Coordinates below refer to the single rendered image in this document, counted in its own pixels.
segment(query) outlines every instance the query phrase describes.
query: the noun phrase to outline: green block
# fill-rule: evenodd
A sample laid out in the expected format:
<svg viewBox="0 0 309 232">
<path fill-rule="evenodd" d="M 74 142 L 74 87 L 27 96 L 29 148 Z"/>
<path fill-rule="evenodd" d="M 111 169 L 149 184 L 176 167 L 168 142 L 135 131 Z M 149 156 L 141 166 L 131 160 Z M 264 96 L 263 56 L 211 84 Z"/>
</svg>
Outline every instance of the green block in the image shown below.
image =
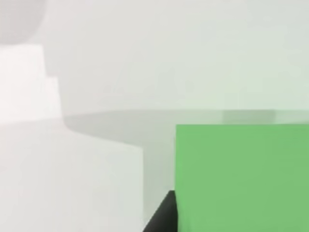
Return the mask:
<svg viewBox="0 0 309 232">
<path fill-rule="evenodd" d="M 309 232 L 309 125 L 178 125 L 180 232 Z"/>
</svg>

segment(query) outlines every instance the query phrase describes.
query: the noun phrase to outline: green surface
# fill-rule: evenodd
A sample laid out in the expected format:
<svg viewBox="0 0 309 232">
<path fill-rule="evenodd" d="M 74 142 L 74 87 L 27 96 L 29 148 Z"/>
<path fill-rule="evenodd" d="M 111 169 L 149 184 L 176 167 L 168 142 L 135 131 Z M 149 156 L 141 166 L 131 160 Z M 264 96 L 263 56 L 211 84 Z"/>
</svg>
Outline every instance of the green surface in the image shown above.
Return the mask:
<svg viewBox="0 0 309 232">
<path fill-rule="evenodd" d="M 180 232 L 309 232 L 308 125 L 178 125 Z"/>
</svg>

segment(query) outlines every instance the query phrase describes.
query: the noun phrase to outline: green panel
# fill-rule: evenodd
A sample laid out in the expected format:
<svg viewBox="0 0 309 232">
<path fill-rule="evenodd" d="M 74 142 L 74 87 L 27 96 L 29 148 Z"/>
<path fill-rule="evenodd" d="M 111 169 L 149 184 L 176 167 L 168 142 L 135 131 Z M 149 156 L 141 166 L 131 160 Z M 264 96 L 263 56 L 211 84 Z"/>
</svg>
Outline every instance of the green panel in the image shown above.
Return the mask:
<svg viewBox="0 0 309 232">
<path fill-rule="evenodd" d="M 309 126 L 178 125 L 180 232 L 309 232 Z"/>
</svg>

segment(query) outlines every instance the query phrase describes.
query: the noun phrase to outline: green object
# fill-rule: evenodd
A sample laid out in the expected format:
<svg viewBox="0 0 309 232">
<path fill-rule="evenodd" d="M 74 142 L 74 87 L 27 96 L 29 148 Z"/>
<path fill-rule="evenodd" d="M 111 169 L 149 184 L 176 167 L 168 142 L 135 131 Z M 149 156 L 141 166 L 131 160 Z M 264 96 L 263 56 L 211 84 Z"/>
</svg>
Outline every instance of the green object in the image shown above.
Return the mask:
<svg viewBox="0 0 309 232">
<path fill-rule="evenodd" d="M 178 125 L 180 232 L 309 232 L 309 125 Z"/>
</svg>

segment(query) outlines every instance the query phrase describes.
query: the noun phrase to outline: green square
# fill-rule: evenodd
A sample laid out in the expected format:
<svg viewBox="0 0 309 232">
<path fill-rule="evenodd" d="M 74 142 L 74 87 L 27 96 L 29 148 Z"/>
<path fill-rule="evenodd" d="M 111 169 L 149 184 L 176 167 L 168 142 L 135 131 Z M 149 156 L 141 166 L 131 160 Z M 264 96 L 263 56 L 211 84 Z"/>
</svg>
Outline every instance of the green square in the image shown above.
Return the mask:
<svg viewBox="0 0 309 232">
<path fill-rule="evenodd" d="M 309 125 L 178 125 L 180 232 L 309 232 Z"/>
</svg>

